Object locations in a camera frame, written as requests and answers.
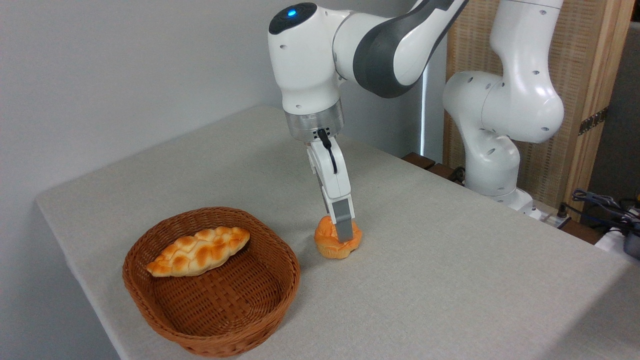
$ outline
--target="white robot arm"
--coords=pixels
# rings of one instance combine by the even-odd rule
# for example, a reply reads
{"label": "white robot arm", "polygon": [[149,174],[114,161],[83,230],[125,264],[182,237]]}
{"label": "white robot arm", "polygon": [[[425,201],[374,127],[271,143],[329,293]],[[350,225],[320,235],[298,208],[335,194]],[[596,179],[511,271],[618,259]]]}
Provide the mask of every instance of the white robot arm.
{"label": "white robot arm", "polygon": [[273,17],[269,54],[289,131],[307,145],[340,241],[353,238],[355,217],[335,141],[344,126],[340,84],[356,81],[385,98],[409,91],[467,1],[418,0],[408,13],[391,19],[300,3]]}
{"label": "white robot arm", "polygon": [[540,143],[560,128],[548,52],[563,0],[501,0],[490,35],[503,75],[456,73],[443,94],[465,146],[465,186],[537,217],[531,196],[516,187],[520,154],[511,140]]}

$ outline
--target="bread roll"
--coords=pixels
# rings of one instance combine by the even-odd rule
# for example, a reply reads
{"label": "bread roll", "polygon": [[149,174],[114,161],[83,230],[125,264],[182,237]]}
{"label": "bread roll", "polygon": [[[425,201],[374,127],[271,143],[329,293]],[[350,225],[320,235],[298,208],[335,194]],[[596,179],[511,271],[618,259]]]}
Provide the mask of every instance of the bread roll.
{"label": "bread roll", "polygon": [[331,221],[331,217],[325,216],[320,219],[314,235],[316,247],[320,254],[328,259],[344,259],[357,249],[362,239],[362,231],[355,221],[352,220],[351,225],[353,225],[353,239],[341,243],[338,240],[338,232]]}
{"label": "bread roll", "polygon": [[147,271],[155,277],[195,276],[224,264],[244,247],[249,231],[219,226],[183,236],[167,246]]}

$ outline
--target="woven screen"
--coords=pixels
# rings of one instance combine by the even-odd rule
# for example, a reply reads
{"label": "woven screen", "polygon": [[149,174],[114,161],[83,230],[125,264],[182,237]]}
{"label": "woven screen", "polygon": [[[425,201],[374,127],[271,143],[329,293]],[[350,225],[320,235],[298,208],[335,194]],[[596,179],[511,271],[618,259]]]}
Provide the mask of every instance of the woven screen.
{"label": "woven screen", "polygon": [[[469,1],[449,32],[447,78],[463,70],[502,74],[500,59],[489,45],[499,2]],[[551,80],[564,102],[563,125],[544,143],[515,142],[520,150],[518,187],[551,206],[562,201],[566,188],[604,5],[602,0],[564,0],[549,54]],[[444,137],[445,165],[464,166],[464,146],[448,114]]]}

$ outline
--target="wicker basket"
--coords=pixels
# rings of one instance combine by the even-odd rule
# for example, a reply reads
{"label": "wicker basket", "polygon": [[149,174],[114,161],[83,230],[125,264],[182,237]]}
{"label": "wicker basket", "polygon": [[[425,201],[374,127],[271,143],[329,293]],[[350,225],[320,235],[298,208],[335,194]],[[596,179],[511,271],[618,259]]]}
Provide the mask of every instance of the wicker basket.
{"label": "wicker basket", "polygon": [[[191,277],[152,277],[145,267],[181,236],[218,226],[251,232],[247,245],[222,266]],[[201,356],[237,355],[263,343],[280,325],[300,283],[289,246],[250,214],[202,208],[161,221],[131,248],[125,287],[161,336]]]}

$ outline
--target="gray tablecloth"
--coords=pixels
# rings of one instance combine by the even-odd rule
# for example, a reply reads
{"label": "gray tablecloth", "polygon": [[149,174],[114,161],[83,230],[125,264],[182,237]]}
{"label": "gray tablecloth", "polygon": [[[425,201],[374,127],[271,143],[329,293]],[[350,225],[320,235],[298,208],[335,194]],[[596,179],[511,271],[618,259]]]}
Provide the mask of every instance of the gray tablecloth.
{"label": "gray tablecloth", "polygon": [[37,198],[122,359],[201,359],[156,334],[125,290],[158,221],[248,211],[295,251],[283,324],[241,359],[638,359],[640,271],[553,227],[339,136],[360,248],[322,258],[324,205],[281,110],[253,108]]}

